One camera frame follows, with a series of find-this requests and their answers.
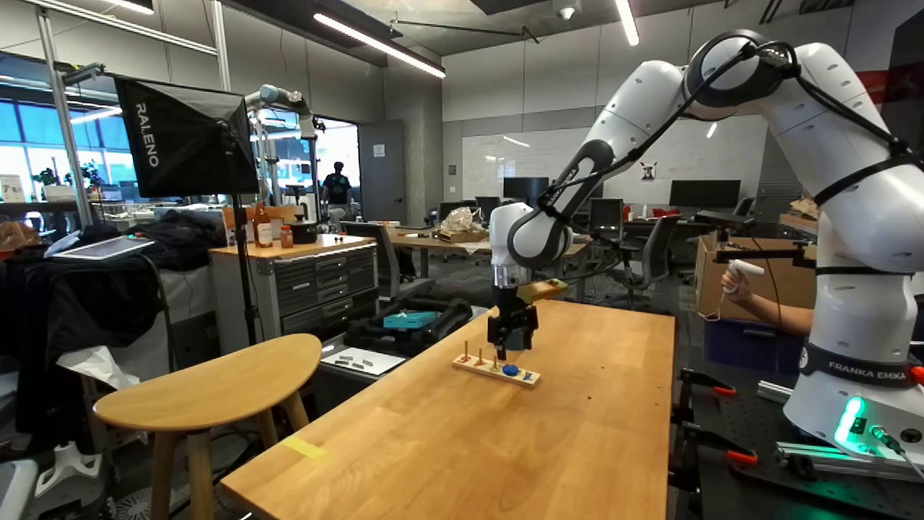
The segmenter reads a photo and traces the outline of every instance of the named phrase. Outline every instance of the cabinet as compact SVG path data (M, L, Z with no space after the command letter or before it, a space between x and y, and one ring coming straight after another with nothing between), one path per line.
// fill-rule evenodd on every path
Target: cabinet
M256 341L285 333L338 331L371 315L378 302L374 240L322 235L295 248L247 248ZM234 248L209 253L209 289L222 354L247 344Z

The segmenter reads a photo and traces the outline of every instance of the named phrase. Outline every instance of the wooden block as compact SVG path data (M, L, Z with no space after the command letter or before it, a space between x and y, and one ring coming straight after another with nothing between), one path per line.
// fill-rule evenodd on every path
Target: wooden block
M482 358L478 361L478 355L465 355L465 354L453 358L453 368L466 371L466 372L513 383L513 384L521 384L521 387L533 387L539 383L539 372L524 371L524 368L518 368L518 372L513 372L513 375L505 375L503 364L505 361L494 361L494 358Z

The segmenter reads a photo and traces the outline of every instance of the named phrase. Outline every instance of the stool leg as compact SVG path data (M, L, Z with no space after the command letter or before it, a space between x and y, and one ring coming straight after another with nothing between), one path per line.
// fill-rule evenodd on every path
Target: stool leg
M272 410L256 414L254 423L256 423L263 449L272 449L280 440Z
M214 520L209 505L209 437L199 430L186 437L186 456L191 456L191 517L194 520Z
M153 474L149 474L149 517L163 520L169 514L169 476L173 476L173 435L153 435Z
M280 409L285 410L292 430L299 430L308 424L308 414L305 414L305 406L299 403L298 391L292 397L285 397L280 403Z

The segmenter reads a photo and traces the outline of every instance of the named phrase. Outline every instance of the wooden stool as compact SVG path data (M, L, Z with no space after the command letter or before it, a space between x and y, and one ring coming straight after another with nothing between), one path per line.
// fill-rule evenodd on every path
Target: wooden stool
M276 442L272 409L280 406L292 427L308 424L299 387L318 371L315 336L272 338L222 358L168 372L95 403L93 414L127 430L153 435L149 517L169 511L173 449L186 440L191 514L209 520L209 445L208 430L254 419L266 445Z

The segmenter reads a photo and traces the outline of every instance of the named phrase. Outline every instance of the green light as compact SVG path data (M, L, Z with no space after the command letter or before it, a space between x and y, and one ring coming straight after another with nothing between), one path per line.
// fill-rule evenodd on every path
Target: green light
M850 449L848 445L848 427L853 424L859 410L862 410L862 398L853 397L853 398L845 403L843 417L840 417L836 430L835 430L835 442L836 445Z

